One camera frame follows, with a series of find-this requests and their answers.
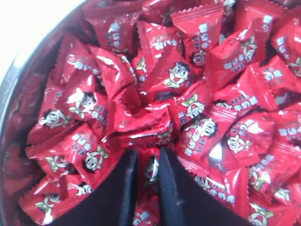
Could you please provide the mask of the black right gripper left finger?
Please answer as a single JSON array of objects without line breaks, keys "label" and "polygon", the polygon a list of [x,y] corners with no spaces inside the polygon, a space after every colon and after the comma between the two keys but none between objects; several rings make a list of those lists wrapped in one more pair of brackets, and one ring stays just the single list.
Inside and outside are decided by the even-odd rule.
[{"label": "black right gripper left finger", "polygon": [[126,149],[109,176],[52,226],[131,226],[138,188],[138,151]]}]

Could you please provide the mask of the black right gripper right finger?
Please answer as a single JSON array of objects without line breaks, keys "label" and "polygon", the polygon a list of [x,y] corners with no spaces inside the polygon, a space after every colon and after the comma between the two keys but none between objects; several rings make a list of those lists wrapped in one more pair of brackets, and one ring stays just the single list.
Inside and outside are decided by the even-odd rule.
[{"label": "black right gripper right finger", "polygon": [[170,148],[160,149],[158,198],[163,226],[249,225],[201,189]]}]

